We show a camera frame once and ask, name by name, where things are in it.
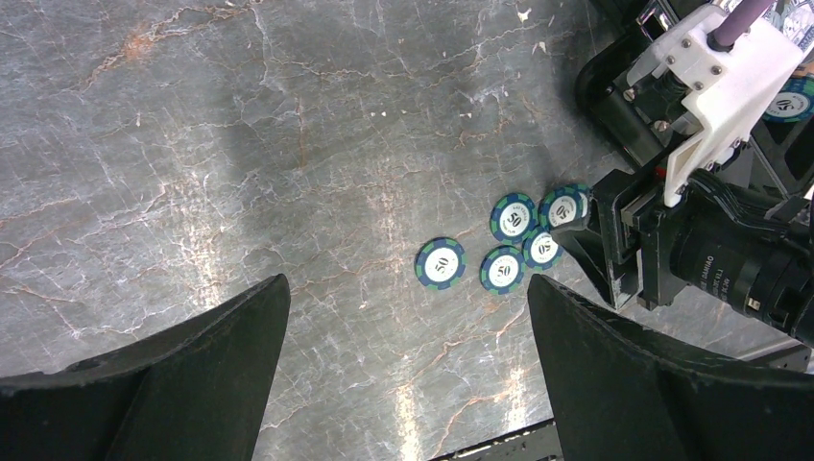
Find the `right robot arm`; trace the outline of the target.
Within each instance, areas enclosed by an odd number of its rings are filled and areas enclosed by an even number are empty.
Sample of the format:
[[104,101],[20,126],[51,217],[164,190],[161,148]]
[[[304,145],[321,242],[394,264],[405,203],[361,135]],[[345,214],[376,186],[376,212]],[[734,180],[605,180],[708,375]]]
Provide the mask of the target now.
[[706,170],[675,206],[656,172],[612,171],[583,218],[553,229],[612,308],[667,306],[695,287],[805,344],[813,342],[813,233],[804,199],[778,201]]

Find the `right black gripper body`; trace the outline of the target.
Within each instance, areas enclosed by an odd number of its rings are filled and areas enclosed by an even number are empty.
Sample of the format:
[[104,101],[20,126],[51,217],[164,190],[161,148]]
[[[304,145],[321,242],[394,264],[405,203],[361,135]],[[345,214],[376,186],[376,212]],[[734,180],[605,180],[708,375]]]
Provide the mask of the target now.
[[669,305],[688,286],[676,271],[689,213],[663,204],[665,174],[613,170],[592,187],[587,228],[598,237],[597,287],[616,310],[631,301],[648,310]]

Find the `teal chip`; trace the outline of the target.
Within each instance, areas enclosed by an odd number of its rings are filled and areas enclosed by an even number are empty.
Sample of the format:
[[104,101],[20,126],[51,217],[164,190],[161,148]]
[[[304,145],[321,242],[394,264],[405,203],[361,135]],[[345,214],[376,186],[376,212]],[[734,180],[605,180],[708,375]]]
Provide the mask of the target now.
[[578,197],[580,217],[584,218],[588,212],[590,188],[583,183],[573,183],[572,187],[575,189],[576,196]]
[[544,229],[554,229],[581,219],[578,197],[572,184],[549,191],[538,206],[538,219]]
[[499,243],[521,244],[539,224],[534,200],[521,192],[505,195],[492,208],[489,224]]
[[509,245],[492,249],[483,259],[479,278],[482,287],[494,295],[506,295],[515,290],[524,277],[522,252]]
[[813,114],[813,77],[792,77],[764,111],[762,118],[776,123],[797,123]]
[[414,260],[414,272],[424,287],[445,290],[457,283],[467,268],[463,246],[450,237],[436,237],[422,245]]

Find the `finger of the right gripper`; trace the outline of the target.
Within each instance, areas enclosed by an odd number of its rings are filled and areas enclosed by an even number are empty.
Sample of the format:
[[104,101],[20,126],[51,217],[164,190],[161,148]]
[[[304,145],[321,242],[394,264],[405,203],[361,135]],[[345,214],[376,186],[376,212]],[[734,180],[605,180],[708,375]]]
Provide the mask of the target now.
[[617,271],[604,245],[598,219],[587,216],[551,230],[554,240],[585,272],[607,305],[619,305]]

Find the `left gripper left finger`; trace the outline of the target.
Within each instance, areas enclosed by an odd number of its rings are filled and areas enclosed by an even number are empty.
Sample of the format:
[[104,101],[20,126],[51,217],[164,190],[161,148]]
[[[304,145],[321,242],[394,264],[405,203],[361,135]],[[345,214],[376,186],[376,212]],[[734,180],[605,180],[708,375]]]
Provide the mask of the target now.
[[5,460],[249,460],[285,337],[287,278],[54,373],[1,381]]

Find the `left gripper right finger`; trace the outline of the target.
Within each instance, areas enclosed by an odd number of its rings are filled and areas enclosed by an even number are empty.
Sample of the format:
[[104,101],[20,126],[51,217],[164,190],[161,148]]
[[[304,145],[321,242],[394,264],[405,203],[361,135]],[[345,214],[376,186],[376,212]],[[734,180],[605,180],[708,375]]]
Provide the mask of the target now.
[[527,298],[566,459],[812,458],[812,376],[686,344],[546,276]]

